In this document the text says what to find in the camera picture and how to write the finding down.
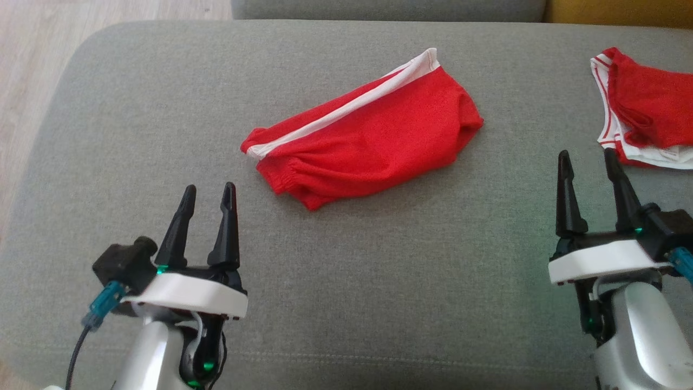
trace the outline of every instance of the wooden floor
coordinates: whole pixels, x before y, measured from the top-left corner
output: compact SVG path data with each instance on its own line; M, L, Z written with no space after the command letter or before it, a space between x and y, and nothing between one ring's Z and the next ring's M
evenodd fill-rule
M72 53L102 28L154 19L231 19L230 1L0 0L0 241L36 132ZM59 364L67 369L67 362ZM0 362L0 390L45 384L36 385Z

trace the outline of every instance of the folded red garment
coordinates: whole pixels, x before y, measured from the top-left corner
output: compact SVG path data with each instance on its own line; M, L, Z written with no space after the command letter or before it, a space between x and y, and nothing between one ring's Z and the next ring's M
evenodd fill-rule
M693 145L693 74L639 65L615 47L604 54L612 60L608 102L631 127L626 141L662 149Z
M257 170L276 194L317 210L452 164L482 124L428 49L344 96L256 128L240 149L260 160Z

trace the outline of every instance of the teal connector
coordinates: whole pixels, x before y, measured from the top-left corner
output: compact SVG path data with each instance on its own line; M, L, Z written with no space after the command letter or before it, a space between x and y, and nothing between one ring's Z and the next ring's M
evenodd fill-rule
M89 306L89 313L82 319L82 325L92 332L97 331L106 314L115 309L124 296L125 286L122 283L115 280L109 282Z
M693 285L693 255L686 248L679 246L669 255L669 262L684 278Z

